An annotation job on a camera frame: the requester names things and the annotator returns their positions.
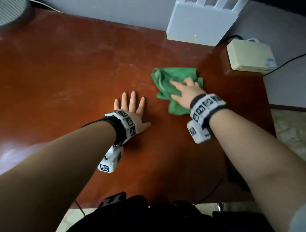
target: beige box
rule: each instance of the beige box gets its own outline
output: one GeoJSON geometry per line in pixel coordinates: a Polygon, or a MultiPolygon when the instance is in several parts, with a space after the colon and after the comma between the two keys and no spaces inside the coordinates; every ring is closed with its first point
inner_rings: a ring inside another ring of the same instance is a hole
{"type": "Polygon", "coordinates": [[[233,39],[226,48],[233,70],[268,73],[277,68],[267,44],[233,39]]]}

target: reddish-brown table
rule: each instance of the reddish-brown table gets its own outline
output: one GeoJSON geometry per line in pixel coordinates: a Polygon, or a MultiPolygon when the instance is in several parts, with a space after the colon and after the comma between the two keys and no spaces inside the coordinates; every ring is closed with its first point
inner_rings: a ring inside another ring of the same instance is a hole
{"type": "Polygon", "coordinates": [[[114,173],[96,170],[77,199],[82,207],[97,207],[121,191],[150,203],[197,203],[220,180],[206,202],[252,199],[228,182],[216,138],[195,144],[186,128],[190,117],[168,114],[169,102],[155,97],[151,78],[155,67],[195,67],[207,92],[275,134],[262,77],[225,75],[224,49],[167,40],[164,31],[37,10],[31,22],[1,36],[0,155],[99,119],[122,92],[135,90],[147,98],[144,121],[152,127],[124,145],[114,173]]]}

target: hand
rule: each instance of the hand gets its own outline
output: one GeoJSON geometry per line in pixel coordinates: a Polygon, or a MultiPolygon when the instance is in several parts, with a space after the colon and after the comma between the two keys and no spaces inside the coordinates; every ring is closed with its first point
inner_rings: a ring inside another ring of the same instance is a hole
{"type": "MultiPolygon", "coordinates": [[[[122,99],[121,99],[121,109],[124,109],[125,111],[128,111],[133,119],[135,120],[138,128],[138,133],[143,132],[144,130],[148,129],[151,126],[150,122],[145,122],[142,123],[142,115],[144,114],[144,102],[145,98],[142,97],[138,106],[138,109],[136,110],[136,93],[135,91],[132,92],[131,94],[131,99],[130,99],[130,104],[128,107],[128,100],[127,100],[127,94],[123,93],[122,94],[122,99]]],[[[114,104],[114,110],[120,109],[119,107],[119,100],[115,99],[115,104],[114,104]]]]}
{"type": "Polygon", "coordinates": [[[186,109],[190,109],[190,103],[191,101],[198,95],[203,94],[206,92],[199,86],[199,83],[193,82],[191,77],[188,77],[184,80],[184,83],[186,85],[183,85],[176,81],[170,81],[171,84],[173,84],[178,90],[182,92],[182,96],[178,95],[171,95],[171,98],[173,100],[176,100],[178,103],[181,104],[186,109]]]}

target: tiled floor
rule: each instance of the tiled floor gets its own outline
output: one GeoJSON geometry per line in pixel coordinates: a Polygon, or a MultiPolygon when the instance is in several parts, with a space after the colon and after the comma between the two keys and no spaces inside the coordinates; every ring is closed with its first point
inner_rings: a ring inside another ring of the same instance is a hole
{"type": "MultiPolygon", "coordinates": [[[[306,160],[306,112],[271,110],[277,138],[290,149],[306,160]]],[[[218,210],[217,203],[198,204],[196,206],[203,214],[212,215],[218,210]]],[[[225,203],[226,211],[260,212],[255,202],[225,203]]],[[[84,209],[85,214],[95,209],[84,209]]],[[[79,209],[70,209],[59,225],[57,232],[67,231],[74,223],[80,220],[83,214],[79,209]]]]}

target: green cloth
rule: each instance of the green cloth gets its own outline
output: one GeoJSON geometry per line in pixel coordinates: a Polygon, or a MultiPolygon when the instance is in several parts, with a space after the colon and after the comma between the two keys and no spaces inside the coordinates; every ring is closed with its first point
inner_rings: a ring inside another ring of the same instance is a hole
{"type": "Polygon", "coordinates": [[[197,81],[203,87],[203,78],[196,77],[196,69],[194,68],[162,68],[154,69],[152,78],[160,92],[156,95],[159,99],[170,100],[169,113],[175,115],[190,114],[190,109],[181,106],[177,101],[171,98],[171,94],[181,96],[181,91],[170,84],[170,80],[183,83],[183,80],[191,77],[193,81],[197,81]]]}

